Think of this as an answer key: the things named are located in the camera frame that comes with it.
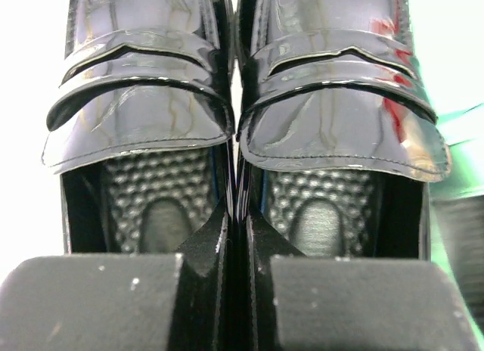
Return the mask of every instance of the pair of shoes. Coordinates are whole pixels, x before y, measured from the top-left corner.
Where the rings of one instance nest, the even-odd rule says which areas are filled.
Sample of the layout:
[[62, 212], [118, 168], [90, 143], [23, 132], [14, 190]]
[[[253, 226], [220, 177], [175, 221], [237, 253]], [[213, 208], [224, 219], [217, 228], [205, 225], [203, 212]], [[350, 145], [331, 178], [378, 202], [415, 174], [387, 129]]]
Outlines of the pair of shoes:
[[429, 259], [451, 161], [407, 0], [230, 2], [70, 1], [42, 155], [66, 251], [213, 253], [247, 299], [274, 254]]

